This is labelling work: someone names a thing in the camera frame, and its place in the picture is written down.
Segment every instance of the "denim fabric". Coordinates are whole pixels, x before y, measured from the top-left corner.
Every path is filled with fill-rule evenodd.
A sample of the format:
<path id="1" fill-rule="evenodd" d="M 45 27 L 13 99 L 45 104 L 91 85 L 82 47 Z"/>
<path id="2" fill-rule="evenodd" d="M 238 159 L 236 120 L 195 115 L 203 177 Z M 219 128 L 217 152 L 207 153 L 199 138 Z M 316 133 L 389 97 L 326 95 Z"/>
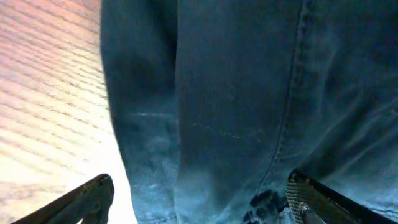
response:
<path id="1" fill-rule="evenodd" d="M 103 0 L 101 56 L 140 224 L 289 223 L 296 167 L 398 221 L 396 0 Z"/>

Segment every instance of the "stitching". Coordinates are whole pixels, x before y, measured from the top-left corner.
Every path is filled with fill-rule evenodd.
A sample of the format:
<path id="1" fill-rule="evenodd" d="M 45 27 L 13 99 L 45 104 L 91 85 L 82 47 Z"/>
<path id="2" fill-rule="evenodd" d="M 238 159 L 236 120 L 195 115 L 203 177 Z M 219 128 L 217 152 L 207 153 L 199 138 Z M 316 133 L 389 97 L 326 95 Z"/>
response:
<path id="1" fill-rule="evenodd" d="M 290 81 L 287 88 L 287 96 L 285 99 L 285 109 L 282 118 L 282 126 L 279 130 L 278 144 L 275 149 L 275 153 L 272 156 L 271 163 L 269 164 L 266 173 L 264 174 L 263 179 L 261 180 L 261 184 L 259 189 L 256 192 L 256 195 L 260 191 L 264 189 L 264 186 L 268 182 L 269 174 L 273 172 L 273 169 L 277 165 L 278 158 L 284 151 L 284 143 L 285 139 L 289 134 L 289 121 L 290 121 L 290 107 L 292 104 L 292 95 L 294 95 L 293 86 L 300 85 L 302 79 L 302 70 L 303 70 L 303 61 L 304 61 L 304 53 L 305 53 L 305 45 L 304 39 L 307 30 L 308 19 L 312 16 L 312 9 L 315 0 L 303 0 L 302 8 L 299 13 L 299 19 L 297 24 L 297 31 L 295 36 L 295 45 L 292 54 L 292 63 L 290 66 Z"/>

